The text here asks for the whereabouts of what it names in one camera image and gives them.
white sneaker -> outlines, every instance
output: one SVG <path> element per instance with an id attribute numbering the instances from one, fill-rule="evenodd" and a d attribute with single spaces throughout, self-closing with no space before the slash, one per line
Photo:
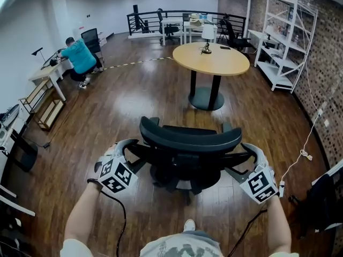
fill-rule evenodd
<path id="1" fill-rule="evenodd" d="M 87 86 L 90 83 L 91 78 L 90 77 L 86 77 L 85 81 L 84 81 L 84 85 Z"/>
<path id="2" fill-rule="evenodd" d="M 86 89 L 87 87 L 83 82 L 80 82 L 79 88 Z"/>
<path id="3" fill-rule="evenodd" d="M 195 222 L 192 219 L 188 219 L 183 226 L 183 232 L 190 230 L 195 230 Z"/>

desk lamp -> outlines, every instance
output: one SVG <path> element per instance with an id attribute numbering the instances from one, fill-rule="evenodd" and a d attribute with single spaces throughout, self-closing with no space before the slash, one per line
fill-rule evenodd
<path id="1" fill-rule="evenodd" d="M 213 25 L 204 24 L 202 38 L 206 39 L 206 44 L 202 49 L 202 54 L 211 54 L 209 40 L 214 39 Z"/>

wooden floor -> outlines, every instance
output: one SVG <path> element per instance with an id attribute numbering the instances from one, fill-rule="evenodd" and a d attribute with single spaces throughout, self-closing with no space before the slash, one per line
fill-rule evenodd
<path id="1" fill-rule="evenodd" d="M 176 46 L 162 47 L 158 39 L 128 40 L 127 34 L 115 35 L 104 46 L 106 66 L 172 56 Z M 197 86 L 210 86 L 212 77 L 199 74 Z M 33 121 L 25 136 L 44 144 L 30 173 L 15 165 L 2 183 L 18 194 L 20 205 L 36 212 L 36 217 L 18 216 L 23 221 L 33 256 L 59 256 L 63 232 L 74 204 L 86 186 L 86 179 L 97 158 L 116 141 L 138 138 L 141 116 L 157 116 L 163 125 L 198 127 L 220 131 L 222 122 L 243 130 L 243 142 L 263 149 L 275 168 L 277 182 L 299 155 L 310 131 L 294 98 L 270 86 L 253 66 L 236 77 L 222 77 L 220 92 L 224 106 L 212 112 L 194 109 L 188 101 L 190 71 L 175 61 L 164 59 L 105 70 L 94 76 L 86 90 L 66 77 L 60 82 L 67 98 L 54 127 L 42 132 Z M 293 206 L 287 196 L 305 197 L 310 182 L 325 172 L 325 166 L 314 136 L 307 152 L 310 162 L 301 158 L 287 175 L 286 197 L 281 200 L 289 221 Z M 149 166 L 138 174 L 138 184 L 118 194 L 128 213 L 128 224 L 122 238 L 121 256 L 139 256 L 150 241 L 178 233 L 188 218 L 197 228 L 208 232 L 221 245 L 226 256 L 242 234 L 247 222 L 261 209 L 240 189 L 236 181 L 223 173 L 213 187 L 192 197 L 186 206 L 183 197 L 169 194 L 152 185 Z M 116 243 L 123 226 L 121 207 L 100 196 L 89 247 L 94 256 L 115 256 Z M 309 234 L 296 239 L 297 224 L 292 226 L 292 249 L 304 256 L 329 256 L 332 233 Z M 253 225 L 234 256 L 268 256 L 267 216 Z"/>

person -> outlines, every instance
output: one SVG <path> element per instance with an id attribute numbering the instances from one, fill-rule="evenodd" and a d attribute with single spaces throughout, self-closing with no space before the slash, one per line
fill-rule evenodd
<path id="1" fill-rule="evenodd" d="M 92 257 L 87 241 L 92 231 L 96 204 L 102 186 L 95 179 L 88 183 L 86 190 L 73 208 L 64 231 L 61 257 Z M 268 247 L 270 257 L 296 257 L 290 253 L 292 238 L 290 228 L 282 209 L 280 199 L 274 195 L 267 200 Z M 159 238 L 148 243 L 141 251 L 141 257 L 174 256 L 223 257 L 219 243 L 203 231 L 197 231 L 195 222 L 188 219 L 182 233 Z"/>
<path id="2" fill-rule="evenodd" d="M 85 89 L 90 82 L 90 78 L 86 75 L 92 72 L 95 67 L 99 72 L 103 71 L 102 64 L 96 54 L 90 52 L 84 40 L 81 38 L 77 41 L 73 37 L 65 40 L 66 49 L 58 52 L 58 57 L 67 57 L 73 64 L 70 77 L 74 81 L 80 82 L 79 87 Z"/>

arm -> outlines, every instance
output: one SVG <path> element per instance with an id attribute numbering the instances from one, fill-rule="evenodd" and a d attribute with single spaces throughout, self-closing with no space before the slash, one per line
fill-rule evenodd
<path id="1" fill-rule="evenodd" d="M 290 253 L 292 236 L 280 199 L 274 195 L 268 199 L 267 204 L 269 250 L 271 254 L 276 252 Z"/>
<path id="2" fill-rule="evenodd" d="M 74 206 L 65 226 L 64 239 L 76 239 L 87 244 L 90 236 L 96 204 L 100 195 L 101 186 L 89 183 L 81 198 Z"/>

